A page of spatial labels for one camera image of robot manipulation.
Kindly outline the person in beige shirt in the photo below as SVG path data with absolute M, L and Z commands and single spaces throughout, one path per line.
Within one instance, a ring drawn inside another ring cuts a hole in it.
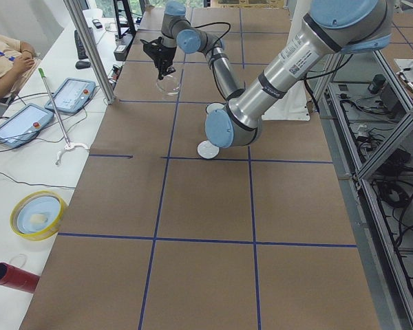
M 40 62 L 31 44 L 0 34 L 0 102 L 16 96 Z

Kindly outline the litter picker stick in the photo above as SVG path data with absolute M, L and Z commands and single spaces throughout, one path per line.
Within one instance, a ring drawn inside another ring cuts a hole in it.
M 54 114 L 55 114 L 55 116 L 56 116 L 56 119 L 58 120 L 59 126 L 60 126 L 60 128 L 61 128 L 61 131 L 62 131 L 64 140 L 65 140 L 65 146 L 64 146 L 64 147 L 57 153 L 57 155 L 56 155 L 56 162 L 55 162 L 55 164 L 56 164 L 57 166 L 60 166 L 60 165 L 61 165 L 61 158 L 62 158 L 62 156 L 63 156 L 64 153 L 66 153 L 66 152 L 68 152 L 68 151 L 73 151 L 74 149 L 79 148 L 79 147 L 84 148 L 85 150 L 88 151 L 88 150 L 89 150 L 89 147 L 88 147 L 88 145 L 86 145 L 86 144 L 84 144 L 84 143 L 81 143 L 81 142 L 72 142 L 72 141 L 70 140 L 70 138 L 69 138 L 69 136 L 68 136 L 68 134 L 67 134 L 67 131 L 65 130 L 65 127 L 64 127 L 64 124 L 63 124 L 63 120 L 62 120 L 62 118 L 61 118 L 61 115 L 59 114 L 59 111 L 58 111 L 57 106 L 56 106 L 56 104 L 55 104 L 55 101 L 54 101 L 54 99 L 53 99 L 52 92 L 51 92 L 51 90 L 50 90 L 50 88 L 49 88 L 49 86 L 48 86 L 47 79 L 46 79 L 46 77 L 45 77 L 44 71 L 43 71 L 41 68 L 38 68 L 38 71 L 39 71 L 39 74 L 40 74 L 41 79 L 42 79 L 42 81 L 43 81 L 43 84 L 44 84 L 44 86 L 45 86 L 45 89 L 46 89 L 46 91 L 47 91 L 47 94 L 48 94 L 48 97 L 49 97 L 49 99 L 50 99 L 50 102 L 51 102 L 51 104 L 52 104 L 52 106 L 53 106 Z

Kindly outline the near teach pendant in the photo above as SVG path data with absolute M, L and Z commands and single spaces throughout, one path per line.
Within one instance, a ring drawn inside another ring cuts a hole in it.
M 54 114 L 30 103 L 0 124 L 0 144 L 19 148 L 33 140 L 53 120 Z

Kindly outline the white ceramic lid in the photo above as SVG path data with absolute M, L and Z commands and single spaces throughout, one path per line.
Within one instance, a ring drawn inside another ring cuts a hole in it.
M 219 154 L 220 148 L 212 144 L 209 140 L 205 140 L 198 144 L 197 152 L 201 158 L 210 160 Z

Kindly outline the far teach pendant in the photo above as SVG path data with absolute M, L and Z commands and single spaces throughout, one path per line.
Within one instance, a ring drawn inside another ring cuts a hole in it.
M 78 113 L 92 98 L 96 83 L 90 80 L 67 78 L 52 94 L 59 113 Z

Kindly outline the red cardboard tube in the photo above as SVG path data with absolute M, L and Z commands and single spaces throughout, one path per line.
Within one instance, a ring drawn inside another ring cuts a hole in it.
M 0 285 L 33 294 L 40 276 L 7 263 L 0 263 Z

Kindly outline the aluminium frame post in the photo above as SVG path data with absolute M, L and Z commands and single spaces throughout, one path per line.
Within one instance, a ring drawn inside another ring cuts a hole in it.
M 93 72 L 97 78 L 100 88 L 103 91 L 107 104 L 111 105 L 115 101 L 115 95 L 105 73 L 103 62 L 98 53 L 97 47 L 91 37 L 87 21 L 85 20 L 81 5 L 75 0 L 64 0 L 65 6 L 71 16 L 72 22 L 84 45 L 86 54 L 91 63 Z

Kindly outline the yellow tape roll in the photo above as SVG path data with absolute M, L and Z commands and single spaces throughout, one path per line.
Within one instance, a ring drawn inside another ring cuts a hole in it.
M 58 232 L 67 207 L 67 203 L 55 192 L 34 192 L 14 207 L 10 227 L 26 240 L 42 241 Z

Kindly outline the black keyboard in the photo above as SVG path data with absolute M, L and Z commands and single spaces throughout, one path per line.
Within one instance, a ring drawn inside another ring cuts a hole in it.
M 77 30 L 74 31 L 74 42 L 76 46 L 76 52 L 79 60 L 85 60 L 88 58 L 87 53 L 84 48 L 84 44 L 79 36 Z

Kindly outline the white enamel mug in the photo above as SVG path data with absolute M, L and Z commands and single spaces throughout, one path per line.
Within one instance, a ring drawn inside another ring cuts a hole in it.
M 223 108 L 224 108 L 224 105 L 222 103 L 214 102 L 214 103 L 209 104 L 206 107 L 206 113 L 210 114 L 215 110 L 220 110 L 220 109 L 223 109 Z

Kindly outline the clear plastic funnel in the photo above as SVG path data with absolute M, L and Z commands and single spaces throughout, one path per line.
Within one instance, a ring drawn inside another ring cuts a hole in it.
M 166 96 L 176 96 L 180 92 L 180 81 L 172 75 L 156 80 L 157 89 Z

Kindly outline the teach pendant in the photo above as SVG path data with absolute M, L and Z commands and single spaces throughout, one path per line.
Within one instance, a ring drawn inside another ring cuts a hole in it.
M 78 113 L 92 98 L 96 83 L 90 80 L 67 78 L 52 94 L 59 113 Z
M 54 114 L 30 103 L 0 124 L 0 144 L 19 148 L 33 140 L 53 120 Z

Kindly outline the black computer mouse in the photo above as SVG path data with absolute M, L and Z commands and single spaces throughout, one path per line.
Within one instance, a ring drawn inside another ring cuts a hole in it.
M 91 67 L 91 63 L 89 61 L 85 61 L 85 60 L 78 60 L 75 63 L 75 68 L 76 69 L 87 69 Z

